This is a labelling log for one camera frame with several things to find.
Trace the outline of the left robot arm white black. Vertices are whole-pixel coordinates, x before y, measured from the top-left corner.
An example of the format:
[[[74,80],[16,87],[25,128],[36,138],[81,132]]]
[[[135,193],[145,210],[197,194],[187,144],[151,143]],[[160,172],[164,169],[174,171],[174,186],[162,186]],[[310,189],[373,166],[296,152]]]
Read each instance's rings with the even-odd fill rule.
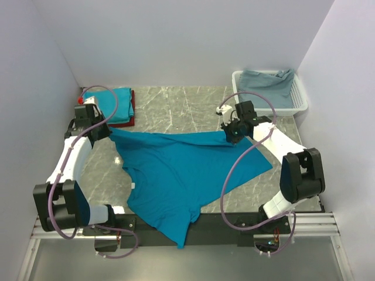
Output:
[[[112,131],[95,103],[74,107],[74,118],[64,134],[64,148],[53,173],[44,184],[33,189],[37,213],[44,231],[83,228],[96,224],[103,235],[117,228],[111,205],[91,205],[80,187],[84,163],[96,141],[110,136]]]

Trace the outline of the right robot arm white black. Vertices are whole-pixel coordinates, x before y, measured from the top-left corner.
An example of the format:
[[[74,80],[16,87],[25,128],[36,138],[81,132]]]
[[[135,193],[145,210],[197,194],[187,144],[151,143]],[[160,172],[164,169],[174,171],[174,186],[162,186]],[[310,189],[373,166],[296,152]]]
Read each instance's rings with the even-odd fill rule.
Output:
[[[222,105],[216,114],[223,117],[226,141],[237,144],[246,137],[263,145],[281,164],[279,192],[260,208],[258,229],[269,234],[278,226],[276,215],[291,211],[299,203],[325,191],[320,152],[307,149],[277,129],[275,119],[258,116],[253,103],[241,102],[232,108]]]

